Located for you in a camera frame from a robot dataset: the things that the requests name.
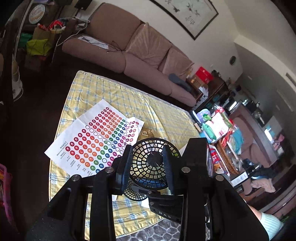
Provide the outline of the framed bird painting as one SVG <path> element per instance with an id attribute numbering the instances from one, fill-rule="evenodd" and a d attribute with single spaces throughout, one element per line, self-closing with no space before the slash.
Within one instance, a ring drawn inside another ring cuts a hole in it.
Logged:
<path id="1" fill-rule="evenodd" d="M 213 3 L 207 0 L 158 0 L 152 3 L 173 18 L 193 40 L 219 15 Z"/>

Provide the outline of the brown sofa cushion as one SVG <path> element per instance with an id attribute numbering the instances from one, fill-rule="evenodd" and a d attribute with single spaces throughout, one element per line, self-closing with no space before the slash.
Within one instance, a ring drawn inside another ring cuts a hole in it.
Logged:
<path id="1" fill-rule="evenodd" d="M 125 52 L 158 69 L 171 47 L 171 42 L 148 23 L 138 27 Z"/>
<path id="2" fill-rule="evenodd" d="M 162 72 L 165 75 L 175 74 L 185 81 L 194 63 L 175 48 L 170 48 Z"/>

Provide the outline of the black round mesh fan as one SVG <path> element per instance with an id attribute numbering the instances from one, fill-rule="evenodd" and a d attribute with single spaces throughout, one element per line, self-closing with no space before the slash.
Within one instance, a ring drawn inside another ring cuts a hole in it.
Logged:
<path id="1" fill-rule="evenodd" d="M 132 150 L 132 164 L 124 195 L 132 201 L 147 199 L 149 191 L 168 187 L 163 149 L 167 146 L 173 157 L 181 157 L 178 149 L 161 138 L 146 138 L 137 142 Z"/>

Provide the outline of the yellow plaid table mat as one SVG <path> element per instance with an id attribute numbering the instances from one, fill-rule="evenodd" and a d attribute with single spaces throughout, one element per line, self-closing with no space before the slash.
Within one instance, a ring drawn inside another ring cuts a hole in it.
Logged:
<path id="1" fill-rule="evenodd" d="M 199 136 L 187 111 L 115 80 L 84 71 L 78 71 L 74 77 L 56 136 L 102 99 L 128 118 L 144 121 L 144 132 L 163 138 L 178 149 L 184 147 L 190 138 Z M 128 221 L 147 219 L 149 223 L 155 223 L 162 219 L 139 202 L 124 196 L 113 202 L 113 215 L 117 238 Z"/>

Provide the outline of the colourful sticker sheet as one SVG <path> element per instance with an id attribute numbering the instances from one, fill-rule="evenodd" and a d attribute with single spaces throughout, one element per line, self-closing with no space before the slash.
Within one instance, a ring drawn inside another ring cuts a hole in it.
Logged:
<path id="1" fill-rule="evenodd" d="M 45 154 L 70 176 L 88 177 L 110 167 L 134 145 L 144 121 L 127 118 L 101 100 L 64 130 Z"/>

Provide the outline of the red box on shelf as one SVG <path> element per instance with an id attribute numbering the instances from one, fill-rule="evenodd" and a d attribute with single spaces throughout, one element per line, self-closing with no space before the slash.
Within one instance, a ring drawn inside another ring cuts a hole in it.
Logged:
<path id="1" fill-rule="evenodd" d="M 208 84 L 214 79 L 214 76 L 205 68 L 200 67 L 195 73 L 205 84 Z"/>

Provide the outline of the brown fabric sofa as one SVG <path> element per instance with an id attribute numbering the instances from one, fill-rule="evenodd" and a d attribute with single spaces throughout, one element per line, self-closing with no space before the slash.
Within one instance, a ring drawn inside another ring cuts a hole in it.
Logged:
<path id="1" fill-rule="evenodd" d="M 191 92 L 171 82 L 168 75 L 162 72 L 168 52 L 158 69 L 125 52 L 142 24 L 138 17 L 128 11 L 102 3 L 89 18 L 86 29 L 62 44 L 62 51 L 115 73 L 123 73 L 160 94 L 193 107 L 196 99 Z"/>

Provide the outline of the right brown sofa cushion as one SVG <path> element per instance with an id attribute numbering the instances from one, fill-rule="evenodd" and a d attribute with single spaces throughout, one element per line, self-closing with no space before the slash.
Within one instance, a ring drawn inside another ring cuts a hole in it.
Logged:
<path id="1" fill-rule="evenodd" d="M 185 81 L 194 63 L 175 48 L 170 48 L 162 72 L 165 75 L 175 74 Z"/>

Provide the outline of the dark grey pillow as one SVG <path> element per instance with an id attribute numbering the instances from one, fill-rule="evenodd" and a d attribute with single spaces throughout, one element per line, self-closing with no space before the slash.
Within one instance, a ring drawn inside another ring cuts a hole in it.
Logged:
<path id="1" fill-rule="evenodd" d="M 174 84 L 182 87 L 184 90 L 186 90 L 187 92 L 191 92 L 192 88 L 189 84 L 187 84 L 184 80 L 182 80 L 180 77 L 178 77 L 177 75 L 175 75 L 174 73 L 169 74 L 168 78 L 171 82 L 173 82 Z"/>

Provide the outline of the left brown sofa cushion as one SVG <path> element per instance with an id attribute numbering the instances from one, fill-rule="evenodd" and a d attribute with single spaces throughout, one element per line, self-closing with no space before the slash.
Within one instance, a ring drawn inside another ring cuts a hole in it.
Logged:
<path id="1" fill-rule="evenodd" d="M 171 42 L 148 23 L 138 27 L 125 52 L 158 69 L 171 47 Z"/>

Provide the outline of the wicker basket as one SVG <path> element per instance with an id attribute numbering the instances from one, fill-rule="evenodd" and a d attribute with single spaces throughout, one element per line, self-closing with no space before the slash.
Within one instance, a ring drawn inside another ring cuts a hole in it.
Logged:
<path id="1" fill-rule="evenodd" d="M 222 161 L 224 162 L 225 166 L 227 167 L 227 170 L 230 174 L 238 175 L 239 171 L 236 170 L 232 160 L 227 156 L 226 151 L 224 150 L 221 141 L 219 140 L 216 144 L 218 153 L 220 154 Z"/>

